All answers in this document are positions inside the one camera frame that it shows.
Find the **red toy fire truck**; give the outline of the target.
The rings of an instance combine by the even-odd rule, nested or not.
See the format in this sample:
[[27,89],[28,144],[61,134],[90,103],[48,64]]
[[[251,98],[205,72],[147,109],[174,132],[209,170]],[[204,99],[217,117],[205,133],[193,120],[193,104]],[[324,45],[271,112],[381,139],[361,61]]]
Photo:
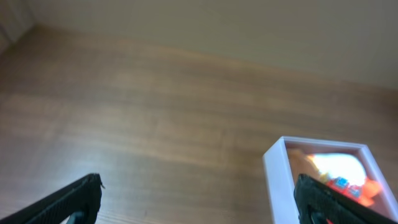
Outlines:
[[336,192],[335,197],[340,205],[355,215],[359,214],[361,211],[362,186],[350,184],[343,177],[331,179],[326,185]]

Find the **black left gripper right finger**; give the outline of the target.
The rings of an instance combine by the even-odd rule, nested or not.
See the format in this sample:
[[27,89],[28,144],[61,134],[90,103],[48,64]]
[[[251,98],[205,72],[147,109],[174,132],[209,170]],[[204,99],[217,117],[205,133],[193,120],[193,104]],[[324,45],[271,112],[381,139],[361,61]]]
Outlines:
[[307,174],[300,174],[294,199],[300,224],[397,224]]

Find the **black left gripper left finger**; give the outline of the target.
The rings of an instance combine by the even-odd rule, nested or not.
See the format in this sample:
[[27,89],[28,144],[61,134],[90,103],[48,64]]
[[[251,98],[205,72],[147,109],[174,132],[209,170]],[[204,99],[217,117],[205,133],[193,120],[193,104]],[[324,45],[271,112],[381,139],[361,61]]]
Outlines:
[[1,224],[94,224],[101,206],[103,184],[90,173],[3,219]]

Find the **yellow white plush duck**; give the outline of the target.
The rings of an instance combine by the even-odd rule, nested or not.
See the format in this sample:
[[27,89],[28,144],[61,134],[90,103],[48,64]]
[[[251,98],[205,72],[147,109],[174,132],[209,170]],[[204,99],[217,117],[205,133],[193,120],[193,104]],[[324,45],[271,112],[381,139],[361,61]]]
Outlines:
[[382,191],[379,182],[368,178],[363,164],[357,157],[344,153],[309,154],[306,159],[318,171],[320,182],[326,183],[337,177],[343,177],[350,184],[362,186],[360,204],[365,207],[374,205],[373,198]]

